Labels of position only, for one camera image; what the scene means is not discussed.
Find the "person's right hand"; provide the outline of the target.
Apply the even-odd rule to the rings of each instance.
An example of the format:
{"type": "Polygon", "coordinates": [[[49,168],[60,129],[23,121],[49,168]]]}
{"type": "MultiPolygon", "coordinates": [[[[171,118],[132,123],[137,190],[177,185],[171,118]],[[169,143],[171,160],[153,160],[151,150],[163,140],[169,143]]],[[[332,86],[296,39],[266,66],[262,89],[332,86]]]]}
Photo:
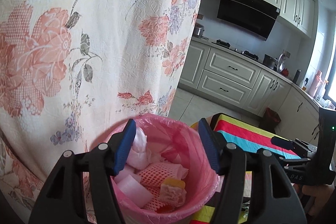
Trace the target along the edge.
{"type": "Polygon", "coordinates": [[[321,212],[335,191],[333,185],[307,186],[294,184],[293,187],[297,194],[302,193],[315,198],[313,205],[308,211],[308,215],[311,216],[316,216],[321,212]]]}

